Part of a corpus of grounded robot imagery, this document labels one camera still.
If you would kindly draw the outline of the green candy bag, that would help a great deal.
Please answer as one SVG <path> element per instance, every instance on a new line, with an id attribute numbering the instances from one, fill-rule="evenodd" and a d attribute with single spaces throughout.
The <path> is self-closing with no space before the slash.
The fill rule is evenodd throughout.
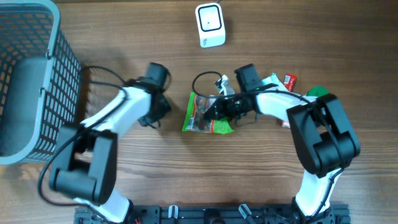
<path id="1" fill-rule="evenodd" d="M 204 98 L 191 92 L 187 113 L 183 122 L 183 132 L 198 132 L 211 134 L 229 134 L 233 129 L 225 119 L 211 120 L 205 119 L 203 115 L 213 105 L 216 100 L 213 98 Z"/>

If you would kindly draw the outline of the teal snack packet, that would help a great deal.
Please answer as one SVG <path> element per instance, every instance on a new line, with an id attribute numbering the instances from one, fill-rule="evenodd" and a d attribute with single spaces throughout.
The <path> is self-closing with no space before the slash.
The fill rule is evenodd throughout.
<path id="1" fill-rule="evenodd" d="M 277 75 L 275 73 L 272 73 L 271 76 L 265 78 L 262 80 L 263 84 L 268 85 L 268 84 L 275 84 L 277 85 L 278 90 L 286 91 L 286 87 L 284 84 L 279 80 Z"/>

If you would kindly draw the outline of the red white tissue pack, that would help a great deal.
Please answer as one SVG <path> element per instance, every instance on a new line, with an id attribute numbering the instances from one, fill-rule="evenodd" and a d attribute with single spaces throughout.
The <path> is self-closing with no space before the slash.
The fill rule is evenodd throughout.
<path id="1" fill-rule="evenodd" d="M 282 122 L 282 127 L 284 127 L 284 128 L 290 128 L 290 123 L 289 123 L 289 122 L 286 122 L 286 121 L 283 121 L 283 122 Z"/>

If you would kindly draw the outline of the red coffee stick sachet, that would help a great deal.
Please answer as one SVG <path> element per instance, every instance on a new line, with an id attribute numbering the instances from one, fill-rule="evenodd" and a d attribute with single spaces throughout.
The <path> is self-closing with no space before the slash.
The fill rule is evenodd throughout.
<path id="1" fill-rule="evenodd" d="M 287 73 L 284 78 L 284 86 L 288 91 L 292 91 L 294 89 L 296 81 L 297 81 L 296 75 Z"/>

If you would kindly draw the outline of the green lid jar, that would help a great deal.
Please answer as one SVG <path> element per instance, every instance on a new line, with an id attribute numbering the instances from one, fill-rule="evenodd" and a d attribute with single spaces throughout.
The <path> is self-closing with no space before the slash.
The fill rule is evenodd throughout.
<path id="1" fill-rule="evenodd" d="M 323 86 L 315 86 L 306 93 L 307 96 L 316 96 L 316 97 L 324 96 L 327 94 L 329 94 L 329 91 Z"/>

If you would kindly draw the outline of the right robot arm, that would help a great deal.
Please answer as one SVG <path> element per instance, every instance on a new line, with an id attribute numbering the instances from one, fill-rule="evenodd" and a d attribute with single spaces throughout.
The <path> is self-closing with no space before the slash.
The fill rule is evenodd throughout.
<path id="1" fill-rule="evenodd" d="M 271 205 L 263 217 L 282 223 L 349 223 L 347 205 L 332 205 L 336 181 L 360 153 L 360 143 L 351 123 L 333 94 L 305 96 L 283 91 L 276 84 L 264 84 L 255 66 L 248 64 L 234 72 L 240 93 L 228 93 L 226 79 L 216 86 L 220 95 L 206 110 L 205 119 L 240 119 L 255 111 L 290 124 L 295 150 L 304 168 L 299 191 L 291 205 Z"/>

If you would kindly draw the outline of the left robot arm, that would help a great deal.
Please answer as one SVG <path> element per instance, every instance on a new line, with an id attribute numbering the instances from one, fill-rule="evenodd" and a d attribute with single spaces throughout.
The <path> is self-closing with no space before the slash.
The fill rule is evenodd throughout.
<path id="1" fill-rule="evenodd" d="M 151 62 L 143 77 L 125 81 L 102 110 L 78 125 L 61 127 L 55 153 L 43 170 L 50 171 L 51 190 L 83 209 L 77 223 L 140 223 L 133 202 L 114 187 L 118 142 L 134 123 L 160 126 L 171 110 L 164 96 L 170 81 L 169 70 Z"/>

